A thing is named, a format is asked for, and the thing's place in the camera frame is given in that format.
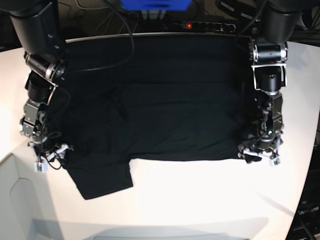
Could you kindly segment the robot arm image left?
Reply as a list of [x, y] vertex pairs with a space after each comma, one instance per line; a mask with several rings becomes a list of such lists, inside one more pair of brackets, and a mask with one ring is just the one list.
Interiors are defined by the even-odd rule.
[[35, 162], [47, 162], [44, 144], [48, 137], [47, 108], [58, 88], [57, 80], [66, 71], [66, 42], [61, 37], [58, 3], [55, 0], [2, 0], [23, 47], [25, 64], [30, 68], [25, 89], [28, 100], [23, 107], [20, 133], [30, 138]]

